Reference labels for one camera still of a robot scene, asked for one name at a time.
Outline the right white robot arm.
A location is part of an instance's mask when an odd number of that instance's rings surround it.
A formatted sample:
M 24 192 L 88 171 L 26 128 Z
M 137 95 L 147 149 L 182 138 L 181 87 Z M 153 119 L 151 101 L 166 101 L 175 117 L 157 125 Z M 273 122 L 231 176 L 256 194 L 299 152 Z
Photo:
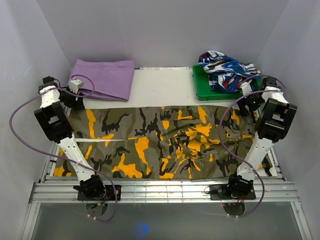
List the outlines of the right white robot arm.
M 267 76 L 257 90 L 253 90 L 249 83 L 240 85 L 243 97 L 236 103 L 240 114 L 254 117 L 254 111 L 261 105 L 263 108 L 254 123 L 253 144 L 226 185 L 226 194 L 232 199 L 244 198 L 254 191 L 255 170 L 268 151 L 286 137 L 298 110 L 296 105 L 285 99 L 284 88 L 278 86 L 277 81 L 275 77 Z

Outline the camouflage cargo trousers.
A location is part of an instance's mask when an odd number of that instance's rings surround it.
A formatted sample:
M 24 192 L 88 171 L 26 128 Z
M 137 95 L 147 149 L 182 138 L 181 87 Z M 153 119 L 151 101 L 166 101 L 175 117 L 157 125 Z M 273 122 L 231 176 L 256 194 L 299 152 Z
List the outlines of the camouflage cargo trousers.
M 223 106 L 85 109 L 69 113 L 89 165 L 112 178 L 207 180 L 235 173 L 258 116 Z

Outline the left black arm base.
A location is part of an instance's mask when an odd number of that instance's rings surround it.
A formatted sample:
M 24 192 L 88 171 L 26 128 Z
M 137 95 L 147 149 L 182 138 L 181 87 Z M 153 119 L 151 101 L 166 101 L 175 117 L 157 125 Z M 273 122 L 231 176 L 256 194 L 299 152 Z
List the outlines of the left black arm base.
M 97 199 L 97 198 L 94 198 L 94 197 L 87 197 L 81 192 L 78 193 L 76 199 L 78 201 L 100 201 L 100 202 L 103 202 L 105 199 L 107 199 L 108 201 L 115 201 L 116 200 L 116 196 L 115 196 L 115 192 L 114 192 L 114 189 L 113 189 L 112 185 L 105 185 L 105 189 L 106 189 L 105 197 L 103 197 L 101 199 Z M 117 194 L 117 200 L 120 201 L 121 200 L 121 194 L 122 194 L 122 186 L 119 185 L 119 184 L 116 184 L 115 185 L 115 190 L 116 190 L 116 194 Z

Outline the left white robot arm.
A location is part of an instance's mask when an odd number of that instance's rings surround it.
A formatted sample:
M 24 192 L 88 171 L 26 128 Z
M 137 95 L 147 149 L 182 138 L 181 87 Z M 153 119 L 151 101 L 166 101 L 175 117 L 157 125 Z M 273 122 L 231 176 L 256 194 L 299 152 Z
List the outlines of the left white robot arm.
M 107 194 L 106 187 L 77 145 L 74 128 L 63 107 L 76 111 L 85 108 L 84 95 L 78 92 L 84 83 L 73 78 L 67 87 L 60 89 L 59 81 L 52 76 L 47 76 L 42 81 L 43 84 L 38 87 L 41 105 L 34 111 L 38 123 L 46 137 L 55 142 L 64 155 L 71 160 L 71 166 L 79 181 L 79 185 L 73 188 L 89 199 L 104 199 Z

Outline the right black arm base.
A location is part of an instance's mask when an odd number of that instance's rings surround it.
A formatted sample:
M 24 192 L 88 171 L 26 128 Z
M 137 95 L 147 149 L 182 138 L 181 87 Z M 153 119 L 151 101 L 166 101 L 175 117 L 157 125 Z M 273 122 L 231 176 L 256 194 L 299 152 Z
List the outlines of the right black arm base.
M 251 190 L 248 195 L 241 193 L 232 193 L 227 188 L 227 184 L 212 184 L 209 185 L 207 192 L 210 195 L 211 200 L 255 200 L 256 194 L 254 190 Z

